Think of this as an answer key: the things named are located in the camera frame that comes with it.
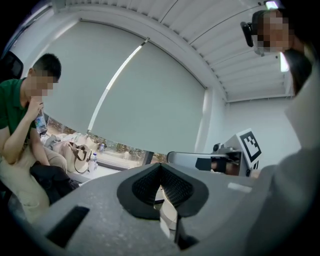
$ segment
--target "ceiling light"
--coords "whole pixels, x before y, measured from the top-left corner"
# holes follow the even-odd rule
[[[281,72],[289,71],[288,62],[282,52],[280,52],[280,67],[281,67]]]
[[[270,9],[278,9],[278,5],[276,4],[275,1],[269,1],[265,3],[265,6],[268,10]]]

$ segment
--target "beige pants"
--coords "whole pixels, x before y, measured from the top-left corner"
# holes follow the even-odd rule
[[[67,161],[62,155],[46,147],[44,151],[51,166],[59,166],[67,171]],[[30,146],[27,146],[21,159],[13,165],[8,164],[4,157],[0,159],[0,180],[17,196],[30,223],[49,208],[49,198],[45,190],[30,175],[30,167],[35,162]]]

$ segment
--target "ceiling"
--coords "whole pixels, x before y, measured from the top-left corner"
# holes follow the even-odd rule
[[[254,12],[265,9],[258,0],[66,1],[67,7],[81,5],[126,9],[176,33],[209,66],[226,102],[291,95],[289,76],[281,72],[278,54],[255,54],[241,30],[240,22],[250,22]]]

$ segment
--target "green shirt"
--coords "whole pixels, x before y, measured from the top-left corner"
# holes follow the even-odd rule
[[[10,135],[14,133],[28,110],[28,105],[22,107],[20,103],[22,81],[23,79],[11,79],[0,83],[0,129],[9,127]],[[34,121],[29,127],[28,139],[31,128],[36,128]]]

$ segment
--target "roller blind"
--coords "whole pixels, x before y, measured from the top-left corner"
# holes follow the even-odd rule
[[[44,99],[44,112],[85,134],[109,81],[143,41],[118,28],[78,22],[46,50],[60,59],[62,73]]]
[[[193,152],[204,94],[183,66],[148,42],[108,91],[92,132],[156,153]]]

